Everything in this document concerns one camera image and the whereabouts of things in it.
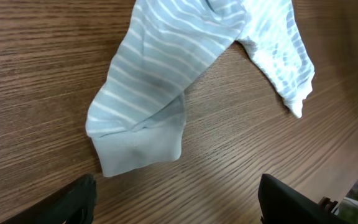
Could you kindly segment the light blue striped baby pants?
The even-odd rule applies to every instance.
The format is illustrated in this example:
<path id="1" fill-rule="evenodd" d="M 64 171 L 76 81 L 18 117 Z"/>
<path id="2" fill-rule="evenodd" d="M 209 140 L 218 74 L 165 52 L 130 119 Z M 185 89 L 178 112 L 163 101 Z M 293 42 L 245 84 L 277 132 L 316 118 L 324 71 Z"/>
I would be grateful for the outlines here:
<path id="1" fill-rule="evenodd" d="M 137 1 L 86 119 L 105 177 L 180 157 L 185 90 L 233 42 L 302 116 L 314 65 L 291 0 Z"/>

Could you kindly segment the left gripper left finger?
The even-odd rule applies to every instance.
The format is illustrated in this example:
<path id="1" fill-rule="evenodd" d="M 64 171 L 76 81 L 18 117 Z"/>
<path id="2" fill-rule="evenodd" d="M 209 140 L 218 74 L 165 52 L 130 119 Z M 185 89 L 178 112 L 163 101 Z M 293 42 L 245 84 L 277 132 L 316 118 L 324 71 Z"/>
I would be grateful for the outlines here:
<path id="1" fill-rule="evenodd" d="M 85 174 L 2 224 L 92 224 L 96 180 Z"/>

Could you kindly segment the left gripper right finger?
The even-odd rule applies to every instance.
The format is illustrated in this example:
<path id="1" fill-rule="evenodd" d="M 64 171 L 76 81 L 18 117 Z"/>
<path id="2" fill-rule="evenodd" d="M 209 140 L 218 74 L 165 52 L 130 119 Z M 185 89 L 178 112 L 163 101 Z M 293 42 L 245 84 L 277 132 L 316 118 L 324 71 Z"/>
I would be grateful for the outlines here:
<path id="1" fill-rule="evenodd" d="M 261 176 L 258 200 L 263 224 L 347 224 L 334 214 L 337 201 L 315 203 L 270 174 Z"/>

